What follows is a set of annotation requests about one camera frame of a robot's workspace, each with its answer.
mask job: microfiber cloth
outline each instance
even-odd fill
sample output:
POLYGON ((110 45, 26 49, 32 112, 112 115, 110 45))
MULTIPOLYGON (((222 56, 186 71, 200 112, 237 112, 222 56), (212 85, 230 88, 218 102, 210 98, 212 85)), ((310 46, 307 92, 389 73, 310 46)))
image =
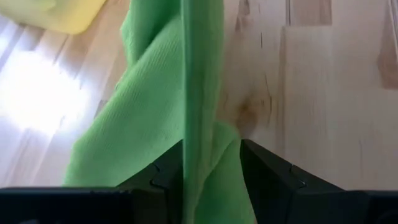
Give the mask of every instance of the microfiber cloth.
POLYGON ((215 119, 223 0, 132 0, 122 37, 127 69, 65 186, 117 186, 183 139, 183 222, 253 224, 238 132, 215 119))

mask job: cloth fold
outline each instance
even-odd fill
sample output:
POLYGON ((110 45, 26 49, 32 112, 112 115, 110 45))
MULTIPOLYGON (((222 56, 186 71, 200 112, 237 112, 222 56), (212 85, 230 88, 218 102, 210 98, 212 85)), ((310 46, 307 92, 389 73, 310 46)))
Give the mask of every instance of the cloth fold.
POLYGON ((127 69, 75 143, 66 186, 113 187, 183 139, 184 223, 254 223, 237 131, 215 121, 222 0, 133 0, 127 69))

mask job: sunlight on floor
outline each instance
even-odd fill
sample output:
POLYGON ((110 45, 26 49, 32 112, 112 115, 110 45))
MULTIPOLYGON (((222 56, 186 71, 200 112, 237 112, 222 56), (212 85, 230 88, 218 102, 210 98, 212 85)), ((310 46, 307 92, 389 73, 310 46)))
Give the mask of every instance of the sunlight on floor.
POLYGON ((51 134, 84 111, 88 95, 78 81, 33 52, 9 58, 0 76, 0 116, 20 128, 51 134))

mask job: hardwood floor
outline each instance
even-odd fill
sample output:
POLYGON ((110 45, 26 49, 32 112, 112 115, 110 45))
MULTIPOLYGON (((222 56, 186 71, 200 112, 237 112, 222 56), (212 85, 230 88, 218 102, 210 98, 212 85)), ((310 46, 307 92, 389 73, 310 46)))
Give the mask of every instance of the hardwood floor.
MULTIPOLYGON (((397 62, 388 1, 224 0, 219 119, 340 187, 398 189, 398 91, 379 72, 397 62)), ((0 17, 0 186, 62 182, 126 67, 127 9, 108 0, 75 36, 0 17)))

